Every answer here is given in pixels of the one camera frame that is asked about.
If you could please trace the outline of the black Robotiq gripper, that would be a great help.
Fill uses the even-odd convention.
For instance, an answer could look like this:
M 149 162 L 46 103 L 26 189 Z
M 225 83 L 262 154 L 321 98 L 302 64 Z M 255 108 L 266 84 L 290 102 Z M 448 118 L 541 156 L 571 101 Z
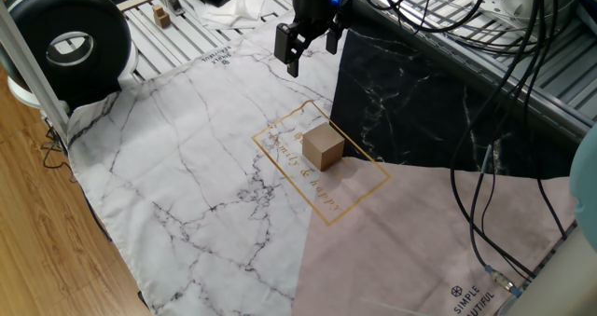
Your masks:
M 294 22 L 276 26 L 274 56 L 287 72 L 299 76 L 299 58 L 312 40 L 325 33 L 326 50 L 336 54 L 338 43 L 352 24 L 353 0 L 293 0 Z

